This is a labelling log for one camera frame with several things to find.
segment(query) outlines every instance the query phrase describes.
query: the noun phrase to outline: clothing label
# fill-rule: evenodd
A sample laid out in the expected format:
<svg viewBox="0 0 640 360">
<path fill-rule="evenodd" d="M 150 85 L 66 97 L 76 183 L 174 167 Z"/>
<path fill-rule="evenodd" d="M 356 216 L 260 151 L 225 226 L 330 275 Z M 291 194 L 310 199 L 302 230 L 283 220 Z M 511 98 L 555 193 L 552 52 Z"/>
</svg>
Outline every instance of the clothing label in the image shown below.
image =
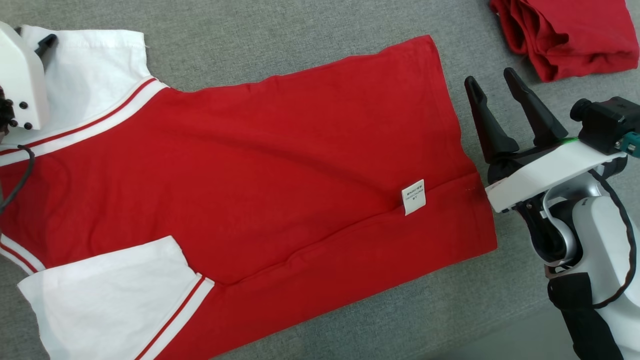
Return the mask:
<svg viewBox="0 0 640 360">
<path fill-rule="evenodd" d="M 402 191 L 402 202 L 404 204 L 404 215 L 409 215 L 427 203 L 424 193 L 424 179 L 409 186 Z"/>
</svg>

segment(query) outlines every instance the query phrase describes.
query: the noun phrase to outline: folded red cloth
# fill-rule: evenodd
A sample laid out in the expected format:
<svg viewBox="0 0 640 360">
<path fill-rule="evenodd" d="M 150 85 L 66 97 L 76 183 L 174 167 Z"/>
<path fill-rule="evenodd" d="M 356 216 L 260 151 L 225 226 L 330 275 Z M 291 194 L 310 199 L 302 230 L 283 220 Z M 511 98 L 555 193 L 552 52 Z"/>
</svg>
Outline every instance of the folded red cloth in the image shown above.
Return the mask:
<svg viewBox="0 0 640 360">
<path fill-rule="evenodd" d="M 636 69 L 640 54 L 625 0 L 491 0 L 512 51 L 544 82 Z"/>
</svg>

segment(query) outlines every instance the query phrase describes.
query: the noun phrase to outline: black cable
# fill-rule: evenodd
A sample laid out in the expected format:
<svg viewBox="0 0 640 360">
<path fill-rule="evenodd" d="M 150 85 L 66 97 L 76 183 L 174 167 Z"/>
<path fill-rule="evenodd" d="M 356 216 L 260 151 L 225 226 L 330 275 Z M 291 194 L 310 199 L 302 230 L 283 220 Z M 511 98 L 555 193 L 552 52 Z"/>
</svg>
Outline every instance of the black cable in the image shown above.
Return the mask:
<svg viewBox="0 0 640 360">
<path fill-rule="evenodd" d="M 608 298 L 603 302 L 593 304 L 594 309 L 601 309 L 609 305 L 611 302 L 618 300 L 618 298 L 620 298 L 620 296 L 625 292 L 625 290 L 631 284 L 631 281 L 634 279 L 634 276 L 636 275 L 636 266 L 637 266 L 637 248 L 636 248 L 636 237 L 634 236 L 633 225 L 631 224 L 631 220 L 629 220 L 629 216 L 627 215 L 627 210 L 625 209 L 625 206 L 622 204 L 622 201 L 620 201 L 618 194 L 616 194 L 616 192 L 613 190 L 611 185 L 609 185 L 609 183 L 607 183 L 607 181 L 600 174 L 598 174 L 598 172 L 596 172 L 595 170 L 589 170 L 589 174 L 591 174 L 591 176 L 593 176 L 598 182 L 600 182 L 600 184 L 602 185 L 602 188 L 604 188 L 604 190 L 609 193 L 609 196 L 611 196 L 611 200 L 613 200 L 613 203 L 618 207 L 618 210 L 620 211 L 620 217 L 622 218 L 622 222 L 627 227 L 627 238 L 628 238 L 629 247 L 630 247 L 629 271 L 627 272 L 627 276 L 625 277 L 625 283 L 622 284 L 622 286 L 620 286 L 620 288 L 616 291 L 615 294 L 613 294 L 612 297 Z"/>
<path fill-rule="evenodd" d="M 27 170 L 24 172 L 24 175 L 22 175 L 22 179 L 20 179 L 20 182 L 18 183 L 18 185 L 16 185 L 15 188 L 13 188 L 13 190 L 9 193 L 9 196 L 7 196 L 6 199 L 2 202 L 2 205 L 0 205 L 0 214 L 4 213 L 4 209 L 7 207 L 7 205 L 9 205 L 9 203 L 13 201 L 15 196 L 18 195 L 18 192 L 20 191 L 20 189 L 22 189 L 24 184 L 27 182 L 29 175 L 31 175 L 31 171 L 33 170 L 33 164 L 36 158 L 35 154 L 33 154 L 33 151 L 31 151 L 31 149 L 29 149 L 24 145 L 18 145 L 17 148 L 29 153 L 29 165 L 27 165 Z"/>
</svg>

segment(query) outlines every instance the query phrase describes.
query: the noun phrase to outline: red stripe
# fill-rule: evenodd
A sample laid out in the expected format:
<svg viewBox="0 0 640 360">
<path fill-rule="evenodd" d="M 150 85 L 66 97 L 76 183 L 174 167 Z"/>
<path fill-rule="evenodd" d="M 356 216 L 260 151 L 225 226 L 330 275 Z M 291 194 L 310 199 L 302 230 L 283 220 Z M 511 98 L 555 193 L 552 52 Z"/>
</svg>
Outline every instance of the red stripe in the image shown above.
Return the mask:
<svg viewBox="0 0 640 360">
<path fill-rule="evenodd" d="M 178 316 L 178 314 L 180 314 L 180 312 L 182 311 L 182 309 L 184 308 L 184 306 L 186 306 L 186 304 L 189 302 L 189 300 L 191 300 L 191 297 L 193 296 L 193 294 L 196 292 L 196 290 L 200 287 L 200 285 L 204 282 L 204 276 L 200 277 L 200 280 L 198 280 L 198 282 L 196 283 L 196 286 L 193 287 L 193 289 L 191 289 L 191 292 L 189 293 L 189 295 L 187 295 L 187 298 L 184 299 L 184 301 L 182 302 L 182 304 L 180 305 L 180 307 L 178 307 L 178 310 L 175 311 L 175 313 L 173 313 L 173 316 L 171 316 L 171 318 L 169 319 L 169 321 L 166 322 L 166 324 L 162 327 L 162 329 L 160 329 L 160 331 L 158 331 L 158 333 L 156 334 L 156 336 L 154 336 L 153 339 L 151 339 L 151 341 L 149 342 L 149 344 L 142 350 L 142 352 L 140 353 L 140 355 L 138 355 L 136 357 L 135 360 L 140 360 L 146 353 L 147 351 L 149 351 L 149 349 L 151 348 L 151 346 L 156 342 L 156 340 L 158 340 L 158 338 L 160 337 L 160 335 L 162 335 L 162 333 L 166 330 L 167 327 L 169 327 L 169 325 L 171 325 L 171 323 L 174 321 L 174 319 L 176 318 L 176 316 Z"/>
<path fill-rule="evenodd" d="M 36 270 L 36 268 L 33 265 L 31 265 L 29 261 L 27 261 L 27 259 L 23 258 L 20 254 L 13 251 L 13 249 L 7 247 L 6 245 L 3 245 L 2 243 L 0 243 L 0 249 L 3 249 L 7 251 L 9 254 L 15 256 L 19 261 L 23 262 L 29 269 L 31 269 L 31 271 L 38 272 L 38 270 Z"/>
<path fill-rule="evenodd" d="M 71 135 L 71 134 L 77 133 L 78 131 L 84 130 L 87 127 L 91 127 L 91 126 L 94 126 L 94 125 L 98 124 L 99 122 L 105 121 L 106 119 L 112 117 L 118 111 L 122 110 L 122 108 L 127 106 L 127 104 L 129 104 L 136 97 L 136 95 L 142 91 L 142 89 L 144 89 L 147 85 L 149 85 L 150 83 L 154 82 L 155 80 L 156 79 L 154 78 L 154 79 L 149 79 L 149 80 L 145 81 L 142 85 L 140 85 L 140 87 L 138 87 L 136 89 L 136 91 L 133 92 L 133 94 L 131 94 L 131 96 L 129 96 L 129 98 L 125 102 L 123 102 L 120 106 L 115 108 L 115 110 L 113 110 L 112 112 L 108 113 L 107 115 L 105 115 L 105 116 L 103 116 L 103 117 L 101 117 L 101 118 L 99 118 L 97 120 L 94 120 L 94 121 L 90 122 L 87 125 L 81 126 L 81 127 L 77 128 L 77 129 L 69 130 L 66 133 L 50 136 L 48 138 L 44 138 L 42 140 L 38 140 L 36 142 L 29 143 L 29 144 L 27 144 L 27 146 L 28 147 L 34 147 L 34 146 L 42 145 L 45 142 L 50 142 L 52 140 L 59 139 L 59 138 L 61 138 L 63 136 L 67 136 L 67 135 Z M 17 152 L 17 151 L 21 151 L 21 150 L 20 149 L 8 149 L 8 150 L 0 151 L 0 156 L 5 155 L 5 154 L 10 154 L 12 152 Z"/>
</svg>

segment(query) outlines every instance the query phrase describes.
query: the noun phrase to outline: white fabric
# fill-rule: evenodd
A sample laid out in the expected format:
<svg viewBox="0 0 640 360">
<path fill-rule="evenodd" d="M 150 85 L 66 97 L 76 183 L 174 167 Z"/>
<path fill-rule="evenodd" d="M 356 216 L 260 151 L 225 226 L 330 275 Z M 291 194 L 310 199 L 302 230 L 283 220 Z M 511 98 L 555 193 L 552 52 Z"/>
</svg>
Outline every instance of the white fabric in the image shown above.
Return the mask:
<svg viewBox="0 0 640 360">
<path fill-rule="evenodd" d="M 214 285 L 201 278 L 168 236 L 37 272 L 18 287 L 52 360 L 126 360 L 141 355 L 187 301 L 143 358 L 171 341 Z"/>
<path fill-rule="evenodd" d="M 143 33 L 52 31 L 25 25 L 20 35 L 35 50 L 52 33 L 58 36 L 58 45 L 45 71 L 49 123 L 41 130 L 11 129 L 5 143 L 29 144 L 95 119 L 150 75 Z"/>
<path fill-rule="evenodd" d="M 0 234 L 0 245 L 7 247 L 8 249 L 11 249 L 16 254 L 22 256 L 22 258 L 25 261 L 27 261 L 29 265 L 31 265 L 34 269 L 36 269 L 36 271 L 44 270 L 44 265 L 40 262 L 40 260 L 38 260 L 38 258 L 36 258 L 27 249 L 20 246 L 20 244 L 18 244 L 17 242 L 9 239 L 9 237 L 7 237 L 4 234 Z M 0 254 L 6 256 L 9 260 L 18 264 L 18 266 L 24 269 L 24 271 L 26 271 L 27 274 L 33 274 L 33 271 L 27 266 L 27 264 L 25 264 L 22 260 L 16 258 L 14 255 L 3 250 L 2 248 L 0 248 Z"/>
<path fill-rule="evenodd" d="M 147 78 L 143 78 L 142 80 L 140 80 L 140 83 L 137 84 L 137 86 L 134 86 L 132 88 L 133 90 L 132 93 L 138 88 L 138 86 L 142 85 L 144 82 L 146 82 L 149 79 L 153 79 L 153 77 L 149 76 Z M 44 155 L 49 152 L 54 152 L 64 147 L 73 145 L 82 140 L 88 139 L 103 131 L 107 131 L 108 129 L 111 129 L 112 127 L 127 120 L 129 117 L 131 117 L 131 115 L 135 114 L 138 110 L 140 110 L 147 103 L 147 101 L 149 101 L 149 99 L 151 99 L 155 94 L 158 93 L 158 91 L 166 87 L 167 86 L 164 83 L 161 83 L 160 81 L 154 79 L 153 82 L 149 83 L 142 90 L 140 90 L 140 92 L 138 92 L 135 95 L 135 97 L 133 97 L 125 106 L 123 106 L 116 113 L 109 116 L 105 120 L 100 121 L 97 124 L 89 126 L 85 129 L 78 130 L 77 132 L 71 133 L 69 135 L 62 136 L 61 138 L 57 138 L 55 140 L 41 143 L 40 145 L 32 146 L 31 151 L 33 151 L 33 154 L 35 156 Z M 127 94 L 121 101 L 117 102 L 110 109 L 105 110 L 104 114 L 101 114 L 101 115 L 107 115 L 112 110 L 115 110 L 116 108 L 118 108 L 123 102 L 129 100 L 129 98 L 130 98 L 129 94 Z M 93 119 L 82 122 L 80 123 L 79 126 L 89 124 L 92 122 L 92 120 Z M 60 129 L 57 131 L 51 131 L 50 135 L 58 135 L 59 133 L 64 133 L 67 130 L 70 130 L 70 129 Z M 26 151 L 16 151 L 16 152 L 10 152 L 5 155 L 0 155 L 0 167 L 11 164 L 11 163 L 16 163 L 18 161 L 27 160 L 28 158 L 29 158 L 29 154 Z"/>
</svg>

